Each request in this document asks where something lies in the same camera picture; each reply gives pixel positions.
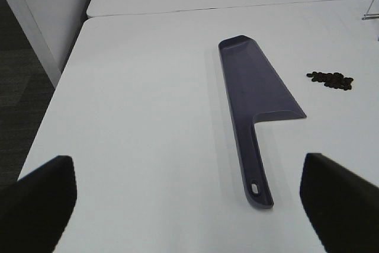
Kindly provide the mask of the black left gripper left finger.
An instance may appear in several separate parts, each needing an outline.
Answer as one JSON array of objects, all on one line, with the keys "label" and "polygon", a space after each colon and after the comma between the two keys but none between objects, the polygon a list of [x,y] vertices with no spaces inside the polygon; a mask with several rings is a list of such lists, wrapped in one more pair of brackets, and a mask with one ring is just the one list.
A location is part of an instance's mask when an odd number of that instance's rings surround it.
[{"label": "black left gripper left finger", "polygon": [[57,156],[1,190],[1,252],[53,252],[77,196],[70,156]]}]

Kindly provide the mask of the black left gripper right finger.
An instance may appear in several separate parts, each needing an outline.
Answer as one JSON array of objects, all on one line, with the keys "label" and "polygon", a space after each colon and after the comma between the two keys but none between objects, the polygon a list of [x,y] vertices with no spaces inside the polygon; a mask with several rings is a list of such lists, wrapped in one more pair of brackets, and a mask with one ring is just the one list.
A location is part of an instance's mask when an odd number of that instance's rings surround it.
[{"label": "black left gripper right finger", "polygon": [[300,199],[326,252],[378,252],[377,186],[321,153],[308,153]]}]

